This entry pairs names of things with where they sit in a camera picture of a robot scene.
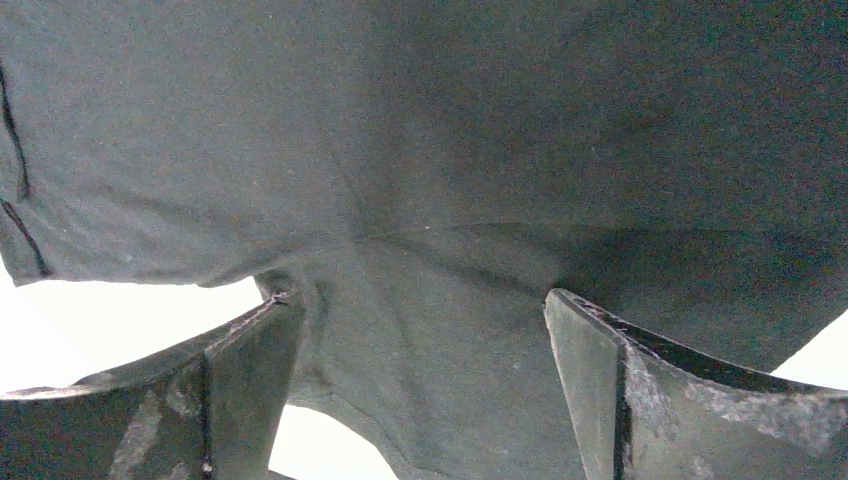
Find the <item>black t shirt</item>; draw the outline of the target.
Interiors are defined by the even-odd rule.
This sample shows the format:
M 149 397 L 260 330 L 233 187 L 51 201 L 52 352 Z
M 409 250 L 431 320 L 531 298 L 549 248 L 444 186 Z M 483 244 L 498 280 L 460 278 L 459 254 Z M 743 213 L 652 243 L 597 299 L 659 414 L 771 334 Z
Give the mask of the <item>black t shirt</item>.
M 403 479 L 581 475 L 542 304 L 776 368 L 847 308 L 843 1 L 5 1 L 1 252 L 295 287 Z

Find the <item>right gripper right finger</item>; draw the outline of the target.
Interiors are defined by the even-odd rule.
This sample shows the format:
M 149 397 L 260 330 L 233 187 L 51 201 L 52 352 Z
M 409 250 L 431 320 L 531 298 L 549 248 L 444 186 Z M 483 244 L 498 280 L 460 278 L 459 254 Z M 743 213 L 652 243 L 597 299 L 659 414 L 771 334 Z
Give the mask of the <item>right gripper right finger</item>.
M 589 479 L 843 479 L 847 394 L 724 362 L 564 290 L 545 320 Z

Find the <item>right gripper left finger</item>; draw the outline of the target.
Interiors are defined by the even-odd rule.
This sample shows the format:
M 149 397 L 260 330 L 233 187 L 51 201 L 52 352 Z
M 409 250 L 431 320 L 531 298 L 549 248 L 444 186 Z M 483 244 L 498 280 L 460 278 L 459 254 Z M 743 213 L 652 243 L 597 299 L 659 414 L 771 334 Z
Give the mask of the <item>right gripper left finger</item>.
M 5 479 L 270 479 L 305 310 L 291 291 L 62 388 L 1 397 Z

